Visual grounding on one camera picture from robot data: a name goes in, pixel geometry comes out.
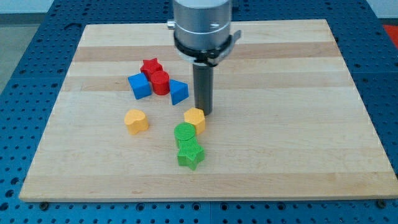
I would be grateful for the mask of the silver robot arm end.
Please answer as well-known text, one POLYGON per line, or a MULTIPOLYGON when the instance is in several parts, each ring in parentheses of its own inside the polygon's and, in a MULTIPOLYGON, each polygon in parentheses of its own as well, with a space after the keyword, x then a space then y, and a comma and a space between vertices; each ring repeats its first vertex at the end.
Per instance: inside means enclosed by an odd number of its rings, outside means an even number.
POLYGON ((232 0, 173 0, 174 44, 182 58, 215 67, 234 49, 241 31, 231 32, 232 0))

